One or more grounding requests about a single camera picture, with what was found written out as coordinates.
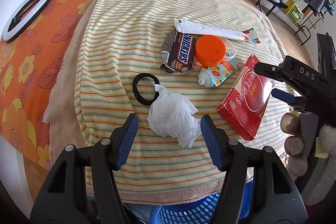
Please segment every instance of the crumpled white tissue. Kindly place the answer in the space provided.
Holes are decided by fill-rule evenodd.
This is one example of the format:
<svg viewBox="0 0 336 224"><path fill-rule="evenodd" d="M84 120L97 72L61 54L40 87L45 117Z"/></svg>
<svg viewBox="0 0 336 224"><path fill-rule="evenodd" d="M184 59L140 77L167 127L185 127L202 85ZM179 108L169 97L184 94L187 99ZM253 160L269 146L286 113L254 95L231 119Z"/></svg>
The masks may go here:
<svg viewBox="0 0 336 224"><path fill-rule="evenodd" d="M162 137L177 138L179 146L191 148L201 135L201 119L192 116L197 108L186 96L172 93L162 85L156 84L155 91L160 95L149 110L149 128Z"/></svg>

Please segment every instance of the yellow box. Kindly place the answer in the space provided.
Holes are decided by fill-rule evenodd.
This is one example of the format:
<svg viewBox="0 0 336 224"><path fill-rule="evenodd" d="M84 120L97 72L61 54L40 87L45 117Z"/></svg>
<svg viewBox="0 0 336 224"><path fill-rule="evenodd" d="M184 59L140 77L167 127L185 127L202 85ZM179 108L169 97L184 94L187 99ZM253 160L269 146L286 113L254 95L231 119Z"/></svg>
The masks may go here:
<svg viewBox="0 0 336 224"><path fill-rule="evenodd" d="M303 13L293 0L288 0L286 5L288 8L283 10L283 12L289 17L291 21L297 23L303 17Z"/></svg>

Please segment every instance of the blue plastic basket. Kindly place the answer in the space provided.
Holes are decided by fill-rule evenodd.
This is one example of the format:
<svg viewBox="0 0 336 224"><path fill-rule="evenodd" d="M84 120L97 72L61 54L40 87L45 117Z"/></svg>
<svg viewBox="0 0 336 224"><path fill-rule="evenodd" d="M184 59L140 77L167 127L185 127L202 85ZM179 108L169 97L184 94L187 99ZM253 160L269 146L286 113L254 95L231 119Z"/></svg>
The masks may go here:
<svg viewBox="0 0 336 224"><path fill-rule="evenodd" d="M252 198L253 180L246 184L239 219L245 218ZM170 206L155 206L151 211L150 224L207 224L216 208L220 193L201 200Z"/></svg>

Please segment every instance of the white ring light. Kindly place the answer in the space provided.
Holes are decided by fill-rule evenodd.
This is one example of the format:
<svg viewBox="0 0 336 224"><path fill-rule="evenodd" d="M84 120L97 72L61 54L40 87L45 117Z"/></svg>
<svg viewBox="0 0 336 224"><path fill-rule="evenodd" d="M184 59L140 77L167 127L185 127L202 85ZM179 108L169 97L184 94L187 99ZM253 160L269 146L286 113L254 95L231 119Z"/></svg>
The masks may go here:
<svg viewBox="0 0 336 224"><path fill-rule="evenodd" d="M31 0L25 0L24 2L21 3L21 5L15 10L15 12L12 14L12 16L8 19L7 24L3 30L3 39L5 41L8 41L12 39L20 30L22 30L26 24L32 19L32 17L40 11L40 9L43 7L43 5L48 1L48 0L39 0L39 2L28 12L28 14L10 31L9 27L12 23L13 18L17 15L17 13L20 12L20 10Z"/></svg>

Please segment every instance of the barcode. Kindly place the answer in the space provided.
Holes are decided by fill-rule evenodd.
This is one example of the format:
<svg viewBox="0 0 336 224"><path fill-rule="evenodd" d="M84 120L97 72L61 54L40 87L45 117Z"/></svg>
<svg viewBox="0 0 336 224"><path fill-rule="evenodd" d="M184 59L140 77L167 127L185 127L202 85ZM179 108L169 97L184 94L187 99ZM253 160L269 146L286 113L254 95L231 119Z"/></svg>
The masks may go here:
<svg viewBox="0 0 336 224"><path fill-rule="evenodd" d="M161 59L165 62L168 62L169 59L169 52L161 51Z"/></svg>

